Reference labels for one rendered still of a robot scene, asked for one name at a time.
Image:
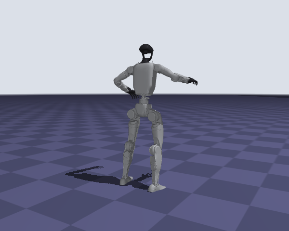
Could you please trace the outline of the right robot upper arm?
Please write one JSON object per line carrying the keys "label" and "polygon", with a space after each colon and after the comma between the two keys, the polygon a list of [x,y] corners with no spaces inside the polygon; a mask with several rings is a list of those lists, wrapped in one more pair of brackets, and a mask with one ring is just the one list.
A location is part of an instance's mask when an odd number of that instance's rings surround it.
{"label": "right robot upper arm", "polygon": [[160,65],[160,64],[153,64],[154,65],[154,71],[157,72],[157,73],[161,73],[167,77],[170,77],[171,80],[173,82],[178,82],[180,76],[174,74],[171,70],[169,70],[168,68]]}

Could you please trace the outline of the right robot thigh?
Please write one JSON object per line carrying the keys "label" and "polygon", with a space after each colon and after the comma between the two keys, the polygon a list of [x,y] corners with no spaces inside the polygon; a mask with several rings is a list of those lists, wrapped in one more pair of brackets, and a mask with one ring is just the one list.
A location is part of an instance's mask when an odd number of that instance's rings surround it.
{"label": "right robot thigh", "polygon": [[154,156],[154,148],[156,146],[159,146],[162,149],[163,134],[164,134],[163,122],[160,112],[154,109],[148,109],[147,115],[148,120],[152,122],[151,129],[154,140],[154,145],[150,146],[149,152],[151,153],[151,155]]}

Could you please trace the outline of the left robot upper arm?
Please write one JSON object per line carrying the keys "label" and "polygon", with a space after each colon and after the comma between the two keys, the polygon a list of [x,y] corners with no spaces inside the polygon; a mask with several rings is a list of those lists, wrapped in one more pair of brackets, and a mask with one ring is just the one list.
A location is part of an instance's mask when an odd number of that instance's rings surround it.
{"label": "left robot upper arm", "polygon": [[120,86],[122,80],[126,79],[130,75],[133,75],[133,67],[134,66],[129,66],[124,72],[122,72],[119,76],[114,78],[114,83],[116,86]]}

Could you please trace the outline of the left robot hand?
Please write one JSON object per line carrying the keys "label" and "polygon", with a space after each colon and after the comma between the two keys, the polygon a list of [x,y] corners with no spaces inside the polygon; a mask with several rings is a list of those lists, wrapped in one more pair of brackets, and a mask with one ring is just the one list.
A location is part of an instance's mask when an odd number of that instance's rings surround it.
{"label": "left robot hand", "polygon": [[131,95],[132,99],[133,99],[133,96],[134,96],[134,99],[135,99],[135,96],[136,96],[136,98],[137,98],[137,96],[139,97],[139,95],[135,94],[134,90],[131,90],[129,87],[127,87],[127,89],[129,90],[129,92],[127,92],[127,93]]}

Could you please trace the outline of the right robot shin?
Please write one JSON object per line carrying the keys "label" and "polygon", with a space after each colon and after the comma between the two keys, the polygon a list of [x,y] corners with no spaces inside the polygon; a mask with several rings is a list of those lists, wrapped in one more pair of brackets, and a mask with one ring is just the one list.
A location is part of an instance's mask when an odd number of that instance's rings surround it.
{"label": "right robot shin", "polygon": [[152,184],[158,186],[159,172],[162,163],[162,150],[159,146],[154,148],[154,156],[150,156],[150,165],[152,170]]}

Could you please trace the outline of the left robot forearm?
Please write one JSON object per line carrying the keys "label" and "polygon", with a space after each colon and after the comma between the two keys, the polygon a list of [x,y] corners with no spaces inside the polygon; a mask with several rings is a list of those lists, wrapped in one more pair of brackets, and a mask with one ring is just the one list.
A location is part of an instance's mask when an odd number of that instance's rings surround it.
{"label": "left robot forearm", "polygon": [[120,86],[117,86],[118,88],[120,88],[122,91],[129,92],[129,90],[127,89],[128,86],[126,86],[125,84],[123,84],[123,82],[121,82]]}

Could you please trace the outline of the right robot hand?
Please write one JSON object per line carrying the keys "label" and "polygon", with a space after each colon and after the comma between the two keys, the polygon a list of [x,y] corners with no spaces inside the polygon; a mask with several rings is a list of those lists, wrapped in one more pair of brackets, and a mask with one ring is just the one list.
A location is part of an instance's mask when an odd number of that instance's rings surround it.
{"label": "right robot hand", "polygon": [[[188,78],[190,78],[190,77],[188,77]],[[193,84],[195,83],[197,85],[197,81],[194,80],[193,78],[190,78],[190,80],[188,81],[188,83],[191,83],[191,82],[193,82]]]}

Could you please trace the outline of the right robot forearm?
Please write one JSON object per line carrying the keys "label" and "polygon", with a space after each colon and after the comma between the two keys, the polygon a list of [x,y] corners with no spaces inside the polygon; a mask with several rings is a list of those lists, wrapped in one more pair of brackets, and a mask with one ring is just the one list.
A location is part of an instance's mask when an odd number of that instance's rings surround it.
{"label": "right robot forearm", "polygon": [[190,80],[190,78],[185,77],[185,76],[183,76],[183,75],[180,75],[180,74],[178,74],[178,73],[174,73],[174,74],[180,76],[178,82],[182,82],[182,83],[188,84],[188,81]]}

